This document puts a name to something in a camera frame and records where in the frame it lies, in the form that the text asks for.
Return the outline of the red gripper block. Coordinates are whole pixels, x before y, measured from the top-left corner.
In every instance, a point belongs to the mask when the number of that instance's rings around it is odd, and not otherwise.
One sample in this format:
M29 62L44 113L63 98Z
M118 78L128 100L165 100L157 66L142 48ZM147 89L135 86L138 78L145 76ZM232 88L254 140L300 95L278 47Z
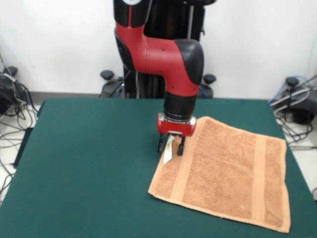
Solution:
M160 133L158 140L158 153L161 153L164 150L163 135L176 134L182 136L177 150L177 156L182 156L186 137L193 135L196 128L196 123L196 117L191 117L189 121L181 122L168 119L163 113L159 113L157 118L157 128L158 132Z

